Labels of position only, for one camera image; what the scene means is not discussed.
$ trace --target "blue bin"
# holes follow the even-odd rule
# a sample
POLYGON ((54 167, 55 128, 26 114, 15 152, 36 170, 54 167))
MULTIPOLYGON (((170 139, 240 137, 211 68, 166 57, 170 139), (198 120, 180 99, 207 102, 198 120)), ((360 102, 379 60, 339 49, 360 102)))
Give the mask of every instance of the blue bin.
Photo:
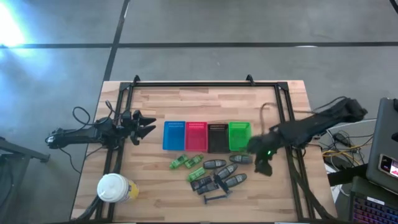
POLYGON ((185 149, 185 121, 165 121, 163 150, 185 149))

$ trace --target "wooden tabletop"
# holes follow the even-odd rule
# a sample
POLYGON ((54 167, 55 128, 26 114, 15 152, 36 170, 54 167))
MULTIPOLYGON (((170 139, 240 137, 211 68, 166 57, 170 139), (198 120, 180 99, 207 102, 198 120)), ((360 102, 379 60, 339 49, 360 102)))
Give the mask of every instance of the wooden tabletop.
MULTIPOLYGON (((309 110, 304 82, 301 80, 287 82, 294 109, 309 110)), ((109 113, 105 100, 109 100, 113 107, 116 107, 119 84, 120 82, 104 82, 97 119, 109 113)), ((177 170, 169 169, 169 164, 181 154, 193 157, 198 153, 162 149, 164 121, 209 123, 248 121, 252 126, 252 134, 259 134, 259 108, 265 102, 275 103, 275 93, 271 87, 134 88, 132 111, 141 110, 144 116, 155 117, 157 127, 141 141, 139 146, 134 146, 129 139, 126 140, 121 175, 138 184, 139 195, 135 200, 116 204, 114 222, 296 221, 284 149, 278 150, 271 161, 274 170, 271 177, 254 173, 254 165, 239 165, 235 174, 245 173, 248 179, 241 185, 233 187, 231 189, 233 193, 229 198, 210 201, 208 205, 203 203, 203 196, 193 192, 186 181, 188 174, 200 165, 189 170, 184 166, 177 170)), ((280 123, 277 108, 265 107, 263 114, 266 129, 280 123)), ((296 119, 306 116, 308 115, 295 114, 296 119)), ((98 147, 97 144, 90 144, 87 153, 98 147)), ((203 161, 209 159, 229 161, 229 156, 230 154, 204 154, 203 161)), ((96 185, 103 173, 105 157, 106 150, 102 149, 85 161, 72 218, 82 214, 94 199, 96 185)), ((319 148, 308 147, 304 161, 312 192, 326 210, 336 216, 319 148)), ((216 190, 207 195, 209 197, 223 195, 223 191, 216 190)), ((301 201, 306 213, 303 194, 301 201)))

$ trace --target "green object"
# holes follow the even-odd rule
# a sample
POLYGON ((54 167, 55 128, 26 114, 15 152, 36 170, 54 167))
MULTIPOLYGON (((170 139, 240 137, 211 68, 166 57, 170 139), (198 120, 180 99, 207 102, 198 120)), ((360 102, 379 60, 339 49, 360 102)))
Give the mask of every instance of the green object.
POLYGON ((197 178, 199 178, 201 175, 205 174, 206 170, 203 167, 198 168, 197 170, 193 171, 192 173, 190 173, 188 175, 188 181, 192 182, 194 180, 196 180, 197 178))
POLYGON ((185 162, 188 169, 191 169, 194 165, 198 164, 203 159, 203 155, 195 155, 192 159, 185 162))
POLYGON ((246 146, 251 138, 249 122, 229 122, 229 150, 246 151, 246 146))
POLYGON ((170 169, 176 169, 180 165, 184 164, 186 162, 188 157, 185 154, 182 154, 180 157, 176 158, 171 164, 170 164, 170 169))

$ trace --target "rgb keyboard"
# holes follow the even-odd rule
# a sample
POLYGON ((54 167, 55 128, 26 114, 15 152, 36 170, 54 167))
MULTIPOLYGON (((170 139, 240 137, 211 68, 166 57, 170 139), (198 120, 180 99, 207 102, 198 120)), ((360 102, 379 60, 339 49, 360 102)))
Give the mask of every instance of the rgb keyboard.
POLYGON ((354 197, 353 221, 398 224, 398 211, 376 202, 354 197))

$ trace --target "concrete floor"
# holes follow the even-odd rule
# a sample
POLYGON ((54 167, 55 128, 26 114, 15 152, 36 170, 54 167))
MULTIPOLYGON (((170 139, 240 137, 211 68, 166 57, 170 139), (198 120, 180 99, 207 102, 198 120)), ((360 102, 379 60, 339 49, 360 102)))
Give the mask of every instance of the concrete floor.
MULTIPOLYGON (((112 43, 123 0, 0 1, 0 42, 112 43)), ((387 0, 132 0, 121 43, 398 41, 387 0)), ((68 220, 79 175, 44 138, 93 116, 110 49, 0 49, 0 136, 50 153, 32 160, 9 223, 68 220)), ((398 47, 119 49, 110 80, 304 80, 312 108, 346 95, 377 115, 398 97, 398 47)), ((351 127, 349 133, 371 133, 351 127)), ((69 146, 81 169, 86 146, 69 146)))

